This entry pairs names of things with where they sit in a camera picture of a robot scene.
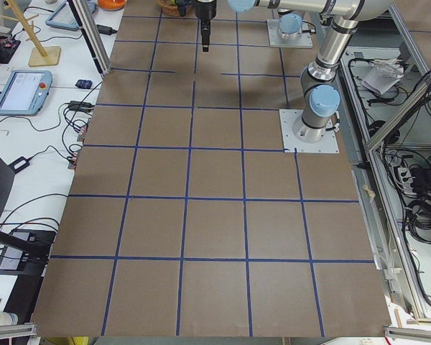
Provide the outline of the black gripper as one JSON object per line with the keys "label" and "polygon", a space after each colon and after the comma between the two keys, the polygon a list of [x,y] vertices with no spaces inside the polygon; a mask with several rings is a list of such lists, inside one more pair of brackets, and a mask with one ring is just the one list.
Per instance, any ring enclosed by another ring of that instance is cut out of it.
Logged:
{"label": "black gripper", "polygon": [[195,0],[195,15],[201,20],[200,34],[203,52],[209,52],[210,22],[216,16],[216,0]]}

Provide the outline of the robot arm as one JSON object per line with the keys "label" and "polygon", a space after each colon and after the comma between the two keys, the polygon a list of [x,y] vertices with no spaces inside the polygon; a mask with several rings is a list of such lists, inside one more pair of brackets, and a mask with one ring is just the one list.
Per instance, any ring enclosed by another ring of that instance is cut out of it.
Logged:
{"label": "robot arm", "polygon": [[277,34],[284,41],[298,40],[302,37],[305,12],[289,11],[279,17]]}
{"label": "robot arm", "polygon": [[229,1],[234,12],[247,12],[255,6],[319,14],[332,14],[333,20],[319,52],[302,72],[305,108],[292,126],[300,141],[319,142],[331,116],[338,110],[340,95],[331,86],[340,59],[358,23],[374,19],[391,5],[390,1]]}

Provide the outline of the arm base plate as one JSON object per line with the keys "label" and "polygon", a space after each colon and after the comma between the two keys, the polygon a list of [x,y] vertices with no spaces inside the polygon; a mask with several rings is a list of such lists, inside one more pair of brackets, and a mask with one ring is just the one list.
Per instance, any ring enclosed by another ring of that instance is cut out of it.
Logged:
{"label": "arm base plate", "polygon": [[308,25],[304,22],[302,23],[302,31],[287,34],[280,30],[278,19],[268,19],[267,29],[270,47],[312,48],[311,34],[308,32]]}
{"label": "arm base plate", "polygon": [[311,129],[302,121],[301,109],[280,109],[283,150],[290,153],[338,154],[335,126],[332,119],[325,127]]}

